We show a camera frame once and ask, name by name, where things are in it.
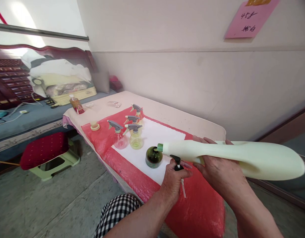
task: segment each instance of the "red stool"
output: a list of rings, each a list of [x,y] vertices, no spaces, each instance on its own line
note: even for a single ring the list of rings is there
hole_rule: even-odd
[[[64,163],[48,171],[40,169],[42,164],[58,157],[62,158]],[[20,166],[23,170],[30,170],[39,176],[42,181],[47,181],[52,179],[53,173],[67,166],[75,166],[80,161],[73,141],[64,132],[58,132],[28,144],[22,154]]]

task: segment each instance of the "table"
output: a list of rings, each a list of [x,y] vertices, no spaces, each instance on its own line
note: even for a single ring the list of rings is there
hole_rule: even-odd
[[[118,101],[122,105],[119,108],[107,106],[108,101]],[[162,103],[138,96],[128,91],[110,95],[101,99],[92,101],[94,106],[91,108],[85,108],[85,113],[77,115],[73,108],[68,109],[64,113],[64,117],[67,117],[77,131],[83,136],[85,141],[94,149],[92,143],[87,139],[81,126],[90,123],[91,121],[99,121],[107,116],[120,112],[131,104],[137,104],[143,108],[144,114],[154,118],[160,122],[171,125],[177,129],[189,132],[199,137],[208,137],[213,140],[225,140],[226,131],[222,126],[219,126],[213,122],[207,121],[200,117],[188,114],[173,107],[164,105]],[[118,181],[122,189],[126,193],[134,193],[128,184],[111,168],[109,167],[97,153],[97,156],[101,162],[105,165],[107,170]]]

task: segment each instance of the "white wall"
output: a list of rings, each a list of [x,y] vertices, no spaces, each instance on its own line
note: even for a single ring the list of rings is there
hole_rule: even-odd
[[[280,3],[252,43],[224,42],[245,0],[78,0],[93,51],[305,49],[305,0]]]
[[[224,42],[241,2],[78,0],[93,56],[125,90],[254,140],[305,107],[305,0],[281,0],[251,43]]]
[[[0,1],[0,13],[9,25],[86,36],[76,0],[4,0]],[[0,44],[29,44],[36,47],[51,45],[89,50],[85,41],[2,31],[0,31]]]

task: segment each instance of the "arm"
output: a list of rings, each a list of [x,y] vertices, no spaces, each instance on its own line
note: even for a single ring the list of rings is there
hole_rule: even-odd
[[[192,168],[181,161],[181,165]],[[123,218],[105,236],[105,238],[151,237],[155,238],[171,208],[176,204],[179,194],[181,179],[192,176],[188,170],[175,171],[176,163],[171,159],[166,167],[166,173],[160,190],[149,201],[136,211]]]
[[[201,143],[215,142],[193,137]],[[272,215],[249,186],[237,161],[203,156],[205,166],[193,164],[232,208],[239,237],[283,237]]]

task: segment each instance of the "orange liquid bottle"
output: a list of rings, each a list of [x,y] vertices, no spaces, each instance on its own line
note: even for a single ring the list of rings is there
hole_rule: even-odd
[[[74,111],[77,113],[77,114],[82,114],[84,113],[84,108],[82,107],[81,103],[80,103],[80,100],[75,98],[73,94],[70,94],[70,103],[72,104],[72,107],[74,109]]]

